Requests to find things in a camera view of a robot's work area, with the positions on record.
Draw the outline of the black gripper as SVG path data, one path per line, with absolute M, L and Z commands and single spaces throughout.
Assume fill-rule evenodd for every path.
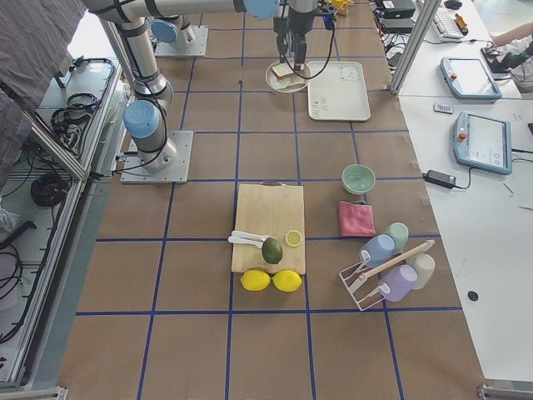
M 312 30 L 318 14 L 318 1 L 279 1 L 273 18 L 277 51 L 285 57 L 288 51 L 294 55 L 294 70 L 300 72 L 306 61 L 306 35 Z

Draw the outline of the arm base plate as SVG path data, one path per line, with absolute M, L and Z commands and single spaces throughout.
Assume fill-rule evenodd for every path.
M 122 184 L 162 184 L 180 183 L 188 180 L 193 144 L 193 131 L 169 131 L 167 145 L 157 159 L 148 165 L 147 154 L 137 151 L 137 145 L 131 139 L 129 152 L 135 154 L 125 159 L 120 177 Z
M 157 39 L 157 58 L 192 58 L 206 55 L 208 26 L 189 25 L 182 30 L 174 26 L 160 26 L 154 27 L 152 33 Z

